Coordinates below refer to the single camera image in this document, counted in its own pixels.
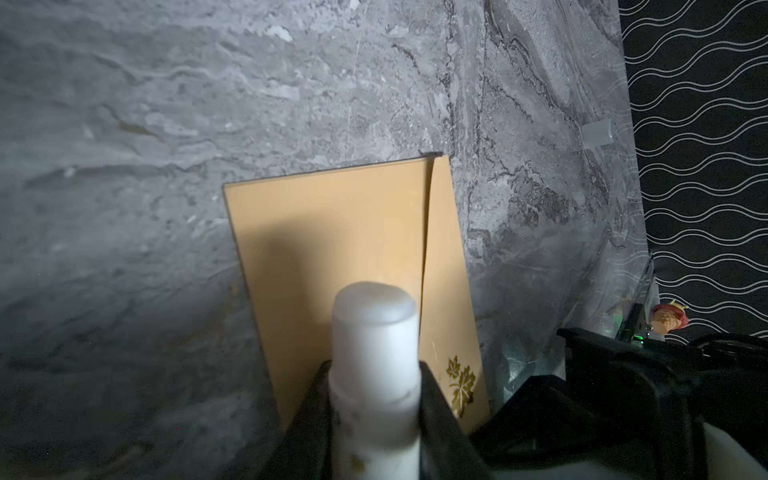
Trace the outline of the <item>brown manila envelope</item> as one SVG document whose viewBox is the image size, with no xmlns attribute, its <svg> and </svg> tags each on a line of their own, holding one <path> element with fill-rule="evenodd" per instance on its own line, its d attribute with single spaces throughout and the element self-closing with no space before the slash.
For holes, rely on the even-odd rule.
<svg viewBox="0 0 768 480">
<path fill-rule="evenodd" d="M 448 157 L 231 183 L 224 196 L 283 425 L 331 356 L 337 292 L 360 281 L 416 301 L 419 357 L 462 430 L 489 420 Z"/>
</svg>

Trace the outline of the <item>white glue stick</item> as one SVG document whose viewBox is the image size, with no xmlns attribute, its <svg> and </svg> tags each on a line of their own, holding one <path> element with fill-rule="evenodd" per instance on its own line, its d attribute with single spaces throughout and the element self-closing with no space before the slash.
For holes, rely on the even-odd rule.
<svg viewBox="0 0 768 480">
<path fill-rule="evenodd" d="M 332 307 L 331 474 L 420 476 L 419 309 L 404 290 L 358 282 Z"/>
</svg>

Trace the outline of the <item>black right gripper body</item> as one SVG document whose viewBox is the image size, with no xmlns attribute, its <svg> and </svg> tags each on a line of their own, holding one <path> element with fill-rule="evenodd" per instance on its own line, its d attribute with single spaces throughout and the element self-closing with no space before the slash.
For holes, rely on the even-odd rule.
<svg viewBox="0 0 768 480">
<path fill-rule="evenodd" d="M 565 374 L 533 376 L 472 437 L 502 473 L 708 479 L 704 427 L 767 469 L 767 343 L 711 334 L 638 345 L 560 331 Z"/>
</svg>

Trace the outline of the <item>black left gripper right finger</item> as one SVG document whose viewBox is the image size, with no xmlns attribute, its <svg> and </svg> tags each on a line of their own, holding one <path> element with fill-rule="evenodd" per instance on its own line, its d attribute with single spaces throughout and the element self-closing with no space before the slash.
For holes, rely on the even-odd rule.
<svg viewBox="0 0 768 480">
<path fill-rule="evenodd" d="M 488 479 L 489 470 L 463 433 L 429 366 L 419 362 L 420 479 Z"/>
</svg>

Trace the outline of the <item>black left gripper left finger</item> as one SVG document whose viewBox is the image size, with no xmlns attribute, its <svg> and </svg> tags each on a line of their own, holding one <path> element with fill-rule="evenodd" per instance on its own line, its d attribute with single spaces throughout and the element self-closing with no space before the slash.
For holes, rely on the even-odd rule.
<svg viewBox="0 0 768 480">
<path fill-rule="evenodd" d="M 328 373 L 317 370 L 298 412 L 257 479 L 331 479 L 331 416 Z"/>
</svg>

